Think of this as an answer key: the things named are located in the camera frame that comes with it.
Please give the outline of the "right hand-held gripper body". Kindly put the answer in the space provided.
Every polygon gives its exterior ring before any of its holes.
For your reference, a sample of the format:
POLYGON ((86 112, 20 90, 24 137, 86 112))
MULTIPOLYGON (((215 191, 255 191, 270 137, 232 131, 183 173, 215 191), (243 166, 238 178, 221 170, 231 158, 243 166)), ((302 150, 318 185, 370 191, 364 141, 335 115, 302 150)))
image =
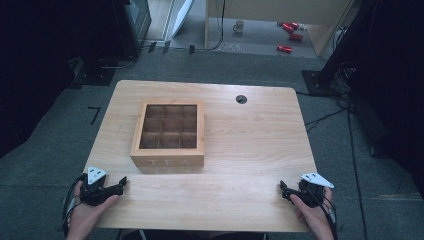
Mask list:
POLYGON ((298 183, 302 201, 311 208, 317 207, 324 199, 324 188, 333 188, 334 184, 316 172, 300 175, 298 183))

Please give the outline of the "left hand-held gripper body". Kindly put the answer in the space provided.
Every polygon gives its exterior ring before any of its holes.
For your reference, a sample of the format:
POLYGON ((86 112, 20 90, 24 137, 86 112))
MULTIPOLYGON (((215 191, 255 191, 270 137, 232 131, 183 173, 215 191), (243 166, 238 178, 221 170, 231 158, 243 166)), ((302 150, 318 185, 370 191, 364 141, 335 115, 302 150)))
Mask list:
POLYGON ((105 170, 92 166, 88 167, 80 188, 80 200, 82 202, 91 206, 98 206, 115 194, 115 186, 104 187, 106 175, 105 170))

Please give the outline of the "wooden tea box with compartments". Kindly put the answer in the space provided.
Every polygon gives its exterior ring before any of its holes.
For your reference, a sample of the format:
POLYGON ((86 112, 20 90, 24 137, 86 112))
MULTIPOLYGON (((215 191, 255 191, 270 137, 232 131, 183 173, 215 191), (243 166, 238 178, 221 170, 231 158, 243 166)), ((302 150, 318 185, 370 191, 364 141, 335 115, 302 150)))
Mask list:
POLYGON ((203 101, 142 101, 130 157, 137 167, 203 167, 203 101))

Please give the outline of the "person's left hand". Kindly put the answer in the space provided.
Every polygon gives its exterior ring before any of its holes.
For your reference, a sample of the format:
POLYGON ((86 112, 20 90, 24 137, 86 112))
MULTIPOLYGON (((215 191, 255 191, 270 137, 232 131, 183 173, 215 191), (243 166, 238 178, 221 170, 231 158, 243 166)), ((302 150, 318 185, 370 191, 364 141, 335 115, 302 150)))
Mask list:
POLYGON ((79 235, 85 237, 86 240, 89 234, 95 229, 102 215, 119 201, 119 196, 112 195, 101 205, 90 206, 80 201, 79 195, 81 185, 82 181, 79 181, 74 189, 75 202, 78 203, 78 206, 73 209, 70 215, 67 236, 79 235))

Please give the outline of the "person's right hand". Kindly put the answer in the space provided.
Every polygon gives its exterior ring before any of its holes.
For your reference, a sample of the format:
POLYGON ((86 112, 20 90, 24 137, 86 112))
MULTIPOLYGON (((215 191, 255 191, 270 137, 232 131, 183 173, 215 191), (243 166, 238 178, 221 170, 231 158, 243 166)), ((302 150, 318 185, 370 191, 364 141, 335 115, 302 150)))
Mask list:
POLYGON ((316 240, 319 236, 333 236, 326 215, 320 207, 310 208, 295 195, 291 195, 291 200, 295 205, 297 219, 308 226, 316 240))

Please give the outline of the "person's dark clothing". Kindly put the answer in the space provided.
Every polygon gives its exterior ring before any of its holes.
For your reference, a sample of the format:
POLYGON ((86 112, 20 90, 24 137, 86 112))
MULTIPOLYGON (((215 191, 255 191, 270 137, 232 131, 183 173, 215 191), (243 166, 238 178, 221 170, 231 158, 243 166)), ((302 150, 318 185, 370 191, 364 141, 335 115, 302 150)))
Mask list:
POLYGON ((269 240, 265 233, 202 232, 178 230, 134 230, 122 233, 119 240, 269 240))

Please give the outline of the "black metal stand with base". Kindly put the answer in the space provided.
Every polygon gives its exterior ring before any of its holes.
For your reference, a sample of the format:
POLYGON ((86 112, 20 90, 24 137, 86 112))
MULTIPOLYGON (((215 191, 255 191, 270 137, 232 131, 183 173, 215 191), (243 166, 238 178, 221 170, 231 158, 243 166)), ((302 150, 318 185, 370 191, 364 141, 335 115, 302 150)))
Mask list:
POLYGON ((345 35, 320 71, 303 70, 302 76, 308 94, 312 96, 335 96, 335 74, 338 70, 353 67, 366 52, 372 29, 372 15, 379 0, 362 0, 356 16, 345 35))

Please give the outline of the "black flat stand base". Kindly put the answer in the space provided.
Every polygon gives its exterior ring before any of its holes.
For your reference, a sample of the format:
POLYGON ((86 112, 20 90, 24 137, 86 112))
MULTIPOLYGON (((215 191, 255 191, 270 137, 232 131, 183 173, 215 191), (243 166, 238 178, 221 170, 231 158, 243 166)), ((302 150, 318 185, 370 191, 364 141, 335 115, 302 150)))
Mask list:
POLYGON ((109 86, 115 74, 114 69, 93 67, 83 63, 76 70, 76 76, 69 85, 70 88, 89 86, 109 86))

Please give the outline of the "dark curtain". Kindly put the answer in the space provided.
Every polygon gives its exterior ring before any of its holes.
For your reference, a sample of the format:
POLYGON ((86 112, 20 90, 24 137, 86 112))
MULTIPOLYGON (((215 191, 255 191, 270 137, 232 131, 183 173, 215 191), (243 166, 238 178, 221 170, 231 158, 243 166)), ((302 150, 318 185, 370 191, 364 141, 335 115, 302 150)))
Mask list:
POLYGON ((74 79, 95 66, 108 0, 0 0, 0 158, 24 143, 74 79))
POLYGON ((377 0, 351 80, 386 132, 377 145, 424 199, 424 0, 377 0))

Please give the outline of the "black cabinet with screen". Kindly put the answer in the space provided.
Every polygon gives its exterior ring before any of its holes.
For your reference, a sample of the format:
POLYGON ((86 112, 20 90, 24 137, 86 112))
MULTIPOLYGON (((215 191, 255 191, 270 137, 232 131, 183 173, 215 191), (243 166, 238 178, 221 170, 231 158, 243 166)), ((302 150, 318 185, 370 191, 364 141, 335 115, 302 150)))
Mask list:
POLYGON ((152 19, 147 0, 113 0, 120 43, 125 57, 137 57, 152 19))

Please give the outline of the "white board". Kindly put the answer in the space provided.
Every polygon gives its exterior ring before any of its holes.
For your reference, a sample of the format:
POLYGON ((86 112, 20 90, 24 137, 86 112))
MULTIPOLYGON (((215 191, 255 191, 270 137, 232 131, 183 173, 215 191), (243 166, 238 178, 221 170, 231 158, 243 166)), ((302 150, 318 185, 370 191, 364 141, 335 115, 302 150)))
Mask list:
POLYGON ((175 37, 182 25, 184 24, 195 0, 185 0, 180 10, 177 13, 177 17, 175 20, 174 28, 172 30, 172 36, 175 37))

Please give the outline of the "beige wooden desk frame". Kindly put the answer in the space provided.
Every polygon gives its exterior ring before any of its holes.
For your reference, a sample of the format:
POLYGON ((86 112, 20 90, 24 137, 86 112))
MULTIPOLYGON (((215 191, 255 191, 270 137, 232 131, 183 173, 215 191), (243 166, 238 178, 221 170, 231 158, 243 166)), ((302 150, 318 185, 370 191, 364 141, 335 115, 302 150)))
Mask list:
POLYGON ((209 19, 296 22, 307 25, 317 56, 321 56, 355 0, 205 0, 205 46, 209 19))

